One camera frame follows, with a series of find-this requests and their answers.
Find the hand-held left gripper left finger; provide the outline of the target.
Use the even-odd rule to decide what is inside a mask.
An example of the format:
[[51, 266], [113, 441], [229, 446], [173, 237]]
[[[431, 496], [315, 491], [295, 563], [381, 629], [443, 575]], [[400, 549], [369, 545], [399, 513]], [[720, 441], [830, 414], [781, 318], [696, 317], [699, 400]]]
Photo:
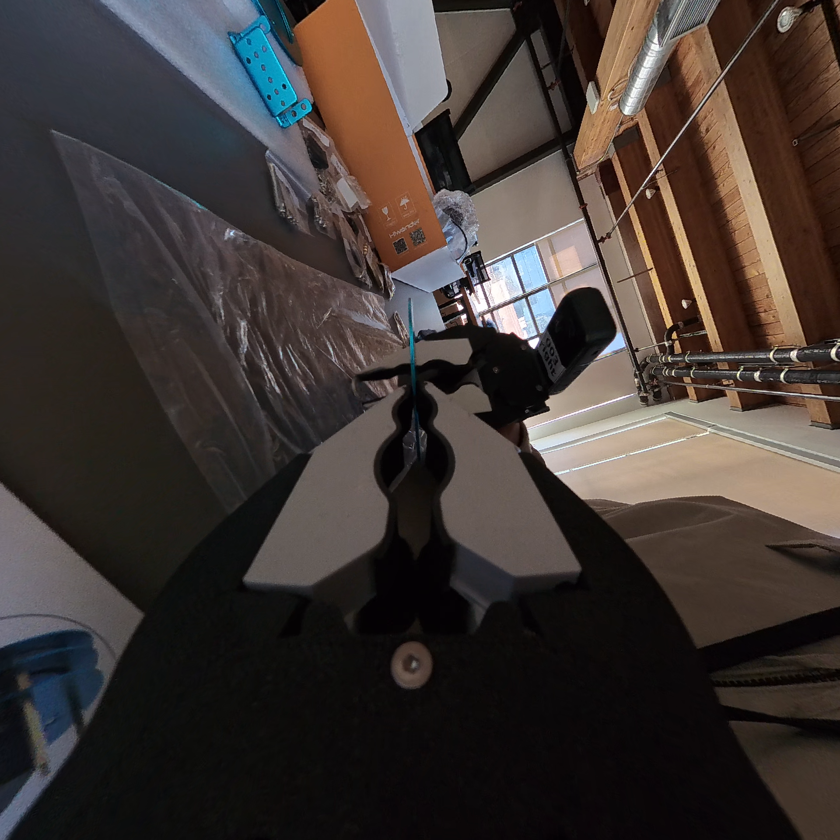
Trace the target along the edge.
[[413, 402], [401, 386], [316, 447], [245, 574], [245, 587], [315, 601], [369, 601], [393, 540], [392, 486]]

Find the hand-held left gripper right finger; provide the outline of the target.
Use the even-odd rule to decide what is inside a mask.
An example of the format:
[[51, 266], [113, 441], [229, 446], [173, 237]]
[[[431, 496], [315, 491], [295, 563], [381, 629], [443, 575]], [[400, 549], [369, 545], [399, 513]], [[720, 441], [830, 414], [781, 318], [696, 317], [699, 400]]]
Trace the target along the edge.
[[468, 601], [516, 601], [574, 585], [581, 565], [517, 447], [434, 385], [429, 431], [448, 472], [437, 502], [455, 546], [450, 584]]

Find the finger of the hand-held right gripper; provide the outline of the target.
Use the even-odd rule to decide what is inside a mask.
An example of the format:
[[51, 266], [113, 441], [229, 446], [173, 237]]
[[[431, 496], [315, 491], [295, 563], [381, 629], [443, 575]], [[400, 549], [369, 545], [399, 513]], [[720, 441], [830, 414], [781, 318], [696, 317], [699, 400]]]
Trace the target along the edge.
[[416, 367], [436, 361], [456, 366], [471, 365], [474, 340], [481, 338], [481, 329], [455, 327], [438, 332], [424, 333], [416, 340]]
[[[449, 396], [461, 408], [474, 415], [490, 413], [491, 403], [486, 393], [476, 383], [471, 366], [418, 366], [415, 384], [433, 385]], [[354, 386], [362, 383], [397, 379], [398, 384], [412, 383], [410, 366], [381, 367], [363, 371], [354, 377]]]

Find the teal round metal plate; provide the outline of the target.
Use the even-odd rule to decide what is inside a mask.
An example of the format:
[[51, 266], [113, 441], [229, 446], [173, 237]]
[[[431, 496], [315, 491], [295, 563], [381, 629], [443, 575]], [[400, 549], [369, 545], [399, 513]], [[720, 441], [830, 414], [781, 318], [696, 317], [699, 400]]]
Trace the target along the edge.
[[417, 407], [417, 357], [416, 357], [416, 335], [414, 330], [413, 300], [407, 300], [407, 325], [408, 325], [408, 349], [409, 349], [409, 379], [411, 386], [412, 406], [412, 429], [415, 461], [418, 464], [424, 462], [424, 444], [422, 430], [419, 423]]

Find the large window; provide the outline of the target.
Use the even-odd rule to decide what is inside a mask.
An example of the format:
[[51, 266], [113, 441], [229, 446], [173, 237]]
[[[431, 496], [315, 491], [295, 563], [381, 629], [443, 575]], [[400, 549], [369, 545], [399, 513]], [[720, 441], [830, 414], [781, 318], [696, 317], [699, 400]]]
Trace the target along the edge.
[[511, 333], [537, 346], [557, 307], [572, 291], [601, 292], [617, 315], [604, 272], [584, 221], [500, 257], [486, 267], [488, 280], [476, 286], [470, 304], [481, 326]]

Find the bubble wrap bundle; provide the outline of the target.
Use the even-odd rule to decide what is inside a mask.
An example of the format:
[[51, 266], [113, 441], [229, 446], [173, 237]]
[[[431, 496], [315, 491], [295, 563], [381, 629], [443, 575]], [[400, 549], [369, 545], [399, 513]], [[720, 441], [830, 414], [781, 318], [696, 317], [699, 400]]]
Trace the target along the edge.
[[448, 251], [461, 262], [478, 243], [476, 207], [471, 197], [462, 191], [441, 190], [432, 201]]

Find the pile of clear hardware packets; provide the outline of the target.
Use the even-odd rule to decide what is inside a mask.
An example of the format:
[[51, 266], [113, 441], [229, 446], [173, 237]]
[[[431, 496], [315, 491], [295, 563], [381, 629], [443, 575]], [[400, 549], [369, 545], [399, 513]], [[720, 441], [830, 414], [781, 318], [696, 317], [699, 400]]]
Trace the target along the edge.
[[354, 282], [392, 300], [396, 292], [392, 272], [364, 221], [364, 212], [371, 206], [369, 197], [325, 129], [310, 118], [297, 126], [317, 187], [310, 190], [294, 179], [289, 166], [268, 151], [266, 163], [278, 215], [303, 234], [322, 235], [341, 244]]

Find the black computer monitor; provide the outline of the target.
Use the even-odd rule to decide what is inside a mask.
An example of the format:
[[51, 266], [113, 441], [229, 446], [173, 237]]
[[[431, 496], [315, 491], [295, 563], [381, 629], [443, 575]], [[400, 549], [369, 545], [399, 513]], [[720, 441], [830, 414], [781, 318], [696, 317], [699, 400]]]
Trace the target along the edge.
[[450, 110], [446, 109], [414, 134], [435, 193], [470, 194], [472, 181], [459, 148]]

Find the person's beige jacket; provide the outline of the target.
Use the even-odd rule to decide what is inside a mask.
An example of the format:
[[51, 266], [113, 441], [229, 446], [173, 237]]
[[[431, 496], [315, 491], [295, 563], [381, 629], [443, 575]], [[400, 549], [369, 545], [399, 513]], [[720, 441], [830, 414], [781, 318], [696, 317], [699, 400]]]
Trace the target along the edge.
[[[838, 608], [838, 538], [725, 497], [589, 499], [703, 648]], [[793, 721], [730, 726], [802, 838], [838, 838], [838, 633], [710, 675], [721, 704]]]

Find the large clear plastic bag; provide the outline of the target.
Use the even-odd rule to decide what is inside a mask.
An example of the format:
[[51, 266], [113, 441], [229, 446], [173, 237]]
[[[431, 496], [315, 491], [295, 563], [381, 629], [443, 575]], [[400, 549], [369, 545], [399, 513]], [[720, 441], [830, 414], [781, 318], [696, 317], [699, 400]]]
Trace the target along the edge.
[[231, 512], [395, 388], [382, 299], [282, 254], [151, 175], [52, 139], [103, 296], [159, 404]]

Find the ceiling pipes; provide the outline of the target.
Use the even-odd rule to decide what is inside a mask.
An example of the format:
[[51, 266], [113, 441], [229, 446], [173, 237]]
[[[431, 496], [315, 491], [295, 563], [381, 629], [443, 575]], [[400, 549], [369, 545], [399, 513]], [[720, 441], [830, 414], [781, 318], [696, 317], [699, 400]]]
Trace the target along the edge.
[[644, 382], [651, 393], [683, 386], [696, 391], [792, 397], [838, 403], [839, 339], [807, 345], [774, 345], [764, 350], [691, 350], [705, 339], [700, 318], [670, 324], [664, 338], [643, 349]]

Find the orange cardboard box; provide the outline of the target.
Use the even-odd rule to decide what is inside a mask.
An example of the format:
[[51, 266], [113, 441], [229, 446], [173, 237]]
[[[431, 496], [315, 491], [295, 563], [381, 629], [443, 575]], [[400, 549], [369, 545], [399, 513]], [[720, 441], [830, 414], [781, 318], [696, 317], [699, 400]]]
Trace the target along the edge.
[[421, 291], [458, 279], [414, 139], [446, 93], [432, 3], [328, 1], [296, 36], [325, 129], [370, 200], [363, 218], [379, 257]]

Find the white printed instruction sheet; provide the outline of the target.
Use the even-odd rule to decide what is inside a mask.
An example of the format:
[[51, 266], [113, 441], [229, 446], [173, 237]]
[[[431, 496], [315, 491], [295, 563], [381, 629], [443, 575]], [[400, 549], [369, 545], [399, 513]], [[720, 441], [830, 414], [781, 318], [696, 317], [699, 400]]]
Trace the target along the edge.
[[2, 486], [2, 838], [78, 745], [142, 616]]

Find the white foam sheet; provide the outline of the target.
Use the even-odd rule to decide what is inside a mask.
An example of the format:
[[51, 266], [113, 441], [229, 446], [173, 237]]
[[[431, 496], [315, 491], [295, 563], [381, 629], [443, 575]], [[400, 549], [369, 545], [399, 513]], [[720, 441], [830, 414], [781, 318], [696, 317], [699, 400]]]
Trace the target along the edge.
[[257, 29], [269, 2], [105, 1], [108, 11], [129, 26], [186, 79], [206, 94], [255, 139], [268, 159], [269, 178], [281, 175], [289, 204], [309, 210], [319, 179], [301, 130], [313, 104], [303, 68], [284, 50], [271, 24], [261, 28], [267, 53], [278, 59], [283, 81], [274, 77], [271, 100], [258, 91], [232, 36]]

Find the blue perforated metal bracket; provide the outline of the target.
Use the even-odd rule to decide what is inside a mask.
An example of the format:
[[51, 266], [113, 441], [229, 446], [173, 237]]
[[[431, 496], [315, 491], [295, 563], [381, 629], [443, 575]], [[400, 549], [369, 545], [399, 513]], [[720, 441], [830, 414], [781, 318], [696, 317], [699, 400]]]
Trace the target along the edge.
[[304, 119], [312, 103], [295, 88], [281, 62], [275, 50], [281, 42], [268, 17], [260, 14], [245, 29], [227, 35], [260, 100], [279, 126], [288, 129]]

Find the silver ventilation duct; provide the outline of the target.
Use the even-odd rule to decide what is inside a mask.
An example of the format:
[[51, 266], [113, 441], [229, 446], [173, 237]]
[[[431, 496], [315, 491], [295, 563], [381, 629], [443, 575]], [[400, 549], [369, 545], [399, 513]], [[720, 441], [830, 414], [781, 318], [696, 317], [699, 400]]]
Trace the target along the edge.
[[677, 43], [708, 25], [718, 6], [719, 1], [663, 1], [658, 5], [618, 102], [623, 116], [634, 117], [644, 109]]

